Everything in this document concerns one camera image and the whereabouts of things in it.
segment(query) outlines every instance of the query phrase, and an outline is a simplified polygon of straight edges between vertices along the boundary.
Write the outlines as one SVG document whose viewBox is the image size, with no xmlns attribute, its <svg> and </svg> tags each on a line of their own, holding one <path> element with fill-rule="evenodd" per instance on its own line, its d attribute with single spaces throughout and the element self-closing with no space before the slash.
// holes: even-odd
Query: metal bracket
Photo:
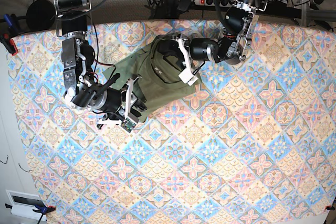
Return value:
<svg viewBox="0 0 336 224">
<path fill-rule="evenodd" d="M 308 0 L 299 0 L 300 3 L 305 3 L 301 5 L 301 26 L 308 26 L 310 23 L 310 18 L 307 16 L 307 12 L 310 10 Z"/>
<path fill-rule="evenodd" d="M 62 62 L 64 66 L 63 77 L 64 86 L 67 93 L 74 97 L 76 94 L 76 51 L 77 45 L 74 38 L 66 39 L 62 41 Z"/>
<path fill-rule="evenodd" d="M 81 76 L 84 76 L 86 74 L 86 58 L 84 55 L 80 53 L 80 39 L 76 39 L 76 46 L 77 46 L 77 55 L 79 58 L 82 59 L 82 73 Z"/>
<path fill-rule="evenodd" d="M 131 97 L 133 92 L 133 85 L 134 80 L 128 79 L 126 82 L 128 85 L 127 91 L 126 91 L 126 101 L 125 101 L 125 119 L 130 119 L 131 122 L 137 124 L 139 122 L 139 119 L 131 113 Z"/>
<path fill-rule="evenodd" d="M 188 83 L 188 85 L 191 86 L 198 80 L 198 77 L 193 74 L 194 70 L 191 68 L 189 53 L 184 48 L 184 39 L 179 38 L 177 39 L 177 42 L 185 62 L 185 69 L 179 74 L 179 78 L 183 81 L 183 83 Z"/>
</svg>

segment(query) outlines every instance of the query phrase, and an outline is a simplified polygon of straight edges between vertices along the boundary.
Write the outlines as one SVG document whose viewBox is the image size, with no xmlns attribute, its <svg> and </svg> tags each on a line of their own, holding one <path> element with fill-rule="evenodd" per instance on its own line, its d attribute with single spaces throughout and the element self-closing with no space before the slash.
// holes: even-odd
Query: power strip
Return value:
<svg viewBox="0 0 336 224">
<path fill-rule="evenodd" d="M 195 5 L 200 6 L 215 6 L 214 0 L 194 0 Z"/>
</svg>

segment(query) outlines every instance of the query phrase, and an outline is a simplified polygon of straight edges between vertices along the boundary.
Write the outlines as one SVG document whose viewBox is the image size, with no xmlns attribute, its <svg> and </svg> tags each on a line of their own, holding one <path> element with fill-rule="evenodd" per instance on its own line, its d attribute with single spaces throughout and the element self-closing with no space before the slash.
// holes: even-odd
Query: table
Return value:
<svg viewBox="0 0 336 224">
<path fill-rule="evenodd" d="M 178 31 L 217 38 L 214 20 L 97 26 L 114 63 Z M 207 63 L 194 95 L 128 135 L 68 108 L 55 31 L 14 39 L 17 123 L 49 223 L 257 223 L 325 212 L 336 196 L 335 34 L 258 23 L 244 63 Z M 95 35 L 89 42 L 97 48 Z M 99 80 L 105 67 L 99 66 Z"/>
</svg>

